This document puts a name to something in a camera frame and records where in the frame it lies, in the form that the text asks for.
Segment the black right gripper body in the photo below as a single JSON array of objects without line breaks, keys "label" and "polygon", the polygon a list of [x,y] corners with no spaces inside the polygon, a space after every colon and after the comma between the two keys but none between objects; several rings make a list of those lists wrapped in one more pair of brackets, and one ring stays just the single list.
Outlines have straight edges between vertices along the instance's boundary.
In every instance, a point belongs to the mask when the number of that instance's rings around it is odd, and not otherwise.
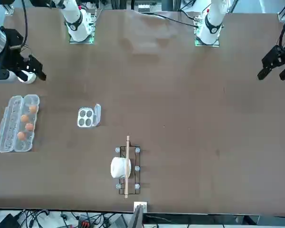
[{"label": "black right gripper body", "polygon": [[24,57],[21,55],[23,37],[15,29],[0,28],[0,70],[21,71]]}]

